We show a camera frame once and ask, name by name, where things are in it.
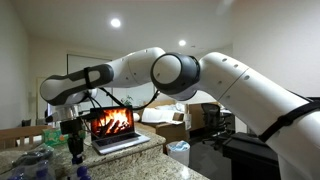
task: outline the white robotic arm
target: white robotic arm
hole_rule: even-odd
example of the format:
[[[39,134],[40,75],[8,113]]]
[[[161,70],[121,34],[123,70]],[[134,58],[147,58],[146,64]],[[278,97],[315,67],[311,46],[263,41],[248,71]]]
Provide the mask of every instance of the white robotic arm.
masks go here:
[[[256,134],[263,135],[262,139],[279,155],[282,179],[320,177],[319,110],[303,113],[292,123],[264,136],[277,124],[279,117],[309,102],[243,63],[220,53],[210,53],[197,61],[190,56],[150,48],[105,66],[101,71],[99,68],[89,69],[87,82],[83,71],[59,78],[50,77],[42,84],[41,95],[53,105],[73,104],[79,102],[73,97],[90,86],[133,87],[148,82],[149,77],[158,90],[177,100],[190,99],[197,90],[202,90],[243,120]],[[101,77],[102,71],[108,72],[106,78]]]

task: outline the ceiling light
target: ceiling light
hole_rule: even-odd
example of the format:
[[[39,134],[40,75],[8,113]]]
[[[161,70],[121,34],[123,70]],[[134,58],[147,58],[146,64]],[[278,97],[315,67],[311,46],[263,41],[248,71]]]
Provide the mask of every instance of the ceiling light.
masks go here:
[[[186,41],[185,40],[180,40],[179,41],[179,45],[180,46],[185,46],[186,45]]]
[[[115,27],[115,28],[118,28],[118,27],[121,26],[121,22],[120,22],[120,20],[117,19],[117,18],[112,19],[110,23],[111,23],[111,25],[112,25],[113,27]]]

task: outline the ceiling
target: ceiling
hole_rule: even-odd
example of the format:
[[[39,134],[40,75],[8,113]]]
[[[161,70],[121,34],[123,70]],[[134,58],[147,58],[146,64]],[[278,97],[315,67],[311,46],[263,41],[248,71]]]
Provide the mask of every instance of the ceiling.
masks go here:
[[[32,36],[115,53],[197,55],[231,44],[232,0],[11,0]],[[118,17],[120,29],[109,21]],[[187,44],[179,47],[178,41]]]

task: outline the laptop screen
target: laptop screen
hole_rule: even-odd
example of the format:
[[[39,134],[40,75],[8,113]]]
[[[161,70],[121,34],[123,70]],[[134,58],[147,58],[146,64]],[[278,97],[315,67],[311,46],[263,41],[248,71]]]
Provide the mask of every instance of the laptop screen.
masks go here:
[[[134,132],[131,106],[93,108],[90,112],[97,113],[99,117],[91,121],[92,140]]]

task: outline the laptop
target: laptop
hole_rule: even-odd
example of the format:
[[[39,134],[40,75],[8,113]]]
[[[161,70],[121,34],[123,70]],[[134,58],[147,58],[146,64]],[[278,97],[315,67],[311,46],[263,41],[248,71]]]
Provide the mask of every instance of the laptop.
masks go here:
[[[103,107],[90,109],[99,118],[91,120],[92,146],[100,153],[107,154],[150,140],[135,132],[132,106]]]

